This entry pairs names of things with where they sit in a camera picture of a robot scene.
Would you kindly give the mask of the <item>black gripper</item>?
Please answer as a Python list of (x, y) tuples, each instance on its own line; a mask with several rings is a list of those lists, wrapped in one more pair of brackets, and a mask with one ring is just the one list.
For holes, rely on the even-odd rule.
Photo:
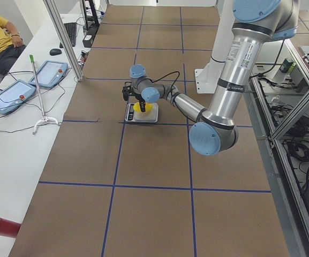
[(141, 94), (133, 92), (133, 96), (139, 101), (140, 111), (141, 112), (146, 112), (146, 102), (142, 98)]

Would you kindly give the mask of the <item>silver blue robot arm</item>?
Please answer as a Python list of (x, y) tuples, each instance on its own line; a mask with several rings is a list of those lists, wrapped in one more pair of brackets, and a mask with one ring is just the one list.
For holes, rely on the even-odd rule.
[(234, 1), (234, 38), (209, 108), (174, 85), (153, 82), (140, 64), (130, 68), (130, 85), (122, 90), (124, 100), (134, 96), (141, 111), (146, 103), (169, 101), (194, 120), (189, 131), (190, 144), (201, 155), (215, 155), (231, 148), (238, 139), (233, 116), (261, 47), (266, 42), (289, 39), (296, 34), (299, 7), (299, 1)]

